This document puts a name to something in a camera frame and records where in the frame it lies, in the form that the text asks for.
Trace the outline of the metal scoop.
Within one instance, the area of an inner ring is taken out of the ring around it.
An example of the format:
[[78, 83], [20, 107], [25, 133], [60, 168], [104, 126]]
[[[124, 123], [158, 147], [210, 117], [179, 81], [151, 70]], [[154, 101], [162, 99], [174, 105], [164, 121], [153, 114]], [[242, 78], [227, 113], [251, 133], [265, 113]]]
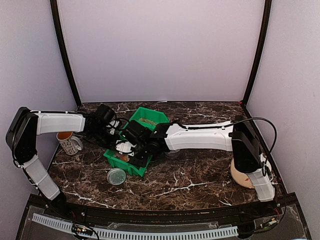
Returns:
[[132, 148], [134, 147], [134, 145], [132, 145], [129, 141], [126, 140], [117, 140], [115, 143], [115, 149], [121, 154], [132, 153]]

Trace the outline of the clear plastic cup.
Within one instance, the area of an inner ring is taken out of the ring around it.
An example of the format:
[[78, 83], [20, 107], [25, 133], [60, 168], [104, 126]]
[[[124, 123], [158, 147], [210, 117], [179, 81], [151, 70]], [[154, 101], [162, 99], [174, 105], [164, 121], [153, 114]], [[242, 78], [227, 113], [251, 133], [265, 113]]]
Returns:
[[171, 150], [169, 152], [165, 152], [164, 155], [167, 157], [167, 158], [170, 158], [170, 159], [173, 159], [173, 158], [176, 158], [178, 157], [180, 154], [180, 150]]

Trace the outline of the green bin mixed candies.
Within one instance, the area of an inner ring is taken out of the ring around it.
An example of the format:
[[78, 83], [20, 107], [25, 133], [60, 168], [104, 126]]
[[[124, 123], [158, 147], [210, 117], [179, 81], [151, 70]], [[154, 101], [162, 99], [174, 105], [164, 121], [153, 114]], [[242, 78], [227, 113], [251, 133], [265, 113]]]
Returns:
[[130, 130], [130, 122], [127, 122], [123, 128], [120, 129], [119, 131], [119, 136], [121, 139], [123, 140], [128, 140], [128, 137], [131, 134], [131, 130]]

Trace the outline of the green bin colourful candies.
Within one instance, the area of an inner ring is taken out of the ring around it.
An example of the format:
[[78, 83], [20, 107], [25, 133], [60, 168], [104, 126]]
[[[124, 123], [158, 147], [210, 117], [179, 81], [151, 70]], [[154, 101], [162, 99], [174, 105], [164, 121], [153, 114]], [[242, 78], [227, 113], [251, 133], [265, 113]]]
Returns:
[[112, 168], [120, 168], [131, 176], [135, 175], [140, 177], [145, 175], [147, 167], [152, 159], [152, 156], [150, 156], [146, 162], [146, 166], [142, 167], [132, 164], [130, 162], [131, 159], [127, 155], [119, 154], [115, 150], [107, 149], [103, 156], [106, 157]]

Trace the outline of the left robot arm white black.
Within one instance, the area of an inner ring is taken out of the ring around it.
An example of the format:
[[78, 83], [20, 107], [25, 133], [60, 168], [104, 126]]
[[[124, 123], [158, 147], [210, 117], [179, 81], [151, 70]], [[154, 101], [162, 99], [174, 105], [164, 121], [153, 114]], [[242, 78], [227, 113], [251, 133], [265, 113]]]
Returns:
[[102, 147], [115, 140], [111, 131], [119, 131], [123, 121], [107, 105], [101, 104], [95, 112], [40, 111], [20, 107], [6, 133], [5, 140], [11, 150], [13, 163], [21, 168], [30, 182], [51, 203], [51, 210], [60, 218], [67, 218], [70, 206], [64, 194], [50, 177], [39, 159], [37, 136], [50, 133], [85, 133]]

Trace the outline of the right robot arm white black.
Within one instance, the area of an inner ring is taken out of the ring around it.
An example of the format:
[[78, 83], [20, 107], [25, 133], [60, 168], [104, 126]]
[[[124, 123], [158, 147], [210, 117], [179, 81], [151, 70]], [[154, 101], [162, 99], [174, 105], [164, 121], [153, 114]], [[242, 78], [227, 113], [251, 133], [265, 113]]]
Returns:
[[153, 130], [131, 120], [121, 131], [123, 141], [116, 142], [120, 154], [132, 156], [134, 164], [145, 167], [150, 156], [185, 149], [213, 149], [231, 152], [235, 169], [248, 176], [258, 202], [255, 213], [266, 217], [275, 208], [276, 195], [267, 159], [260, 142], [250, 128], [250, 119], [241, 115], [234, 121], [183, 125], [178, 121], [158, 123]]

